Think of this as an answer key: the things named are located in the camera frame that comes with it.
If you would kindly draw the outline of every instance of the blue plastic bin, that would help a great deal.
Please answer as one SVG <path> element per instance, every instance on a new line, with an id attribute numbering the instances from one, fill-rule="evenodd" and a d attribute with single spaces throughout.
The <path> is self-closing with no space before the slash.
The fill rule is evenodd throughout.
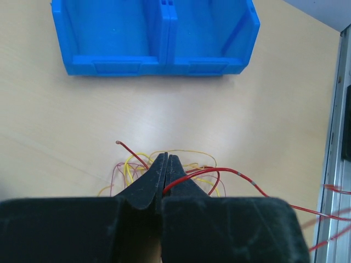
<path id="1" fill-rule="evenodd" d="M 53 0 L 70 75 L 239 74 L 259 30 L 251 0 Z"/>

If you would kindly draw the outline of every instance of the table surface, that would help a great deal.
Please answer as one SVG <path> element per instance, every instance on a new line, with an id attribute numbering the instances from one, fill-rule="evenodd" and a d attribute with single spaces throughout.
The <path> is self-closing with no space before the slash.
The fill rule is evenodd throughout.
<path id="1" fill-rule="evenodd" d="M 0 3 L 1 199 L 96 196 L 129 156 L 121 140 L 138 152 L 206 151 L 271 196 L 316 209 L 337 31 L 281 0 L 256 0 L 262 26 L 238 76 L 70 77 L 49 2 Z M 238 177 L 222 178 L 230 196 L 259 195 Z M 305 231 L 309 244 L 312 234 Z"/>

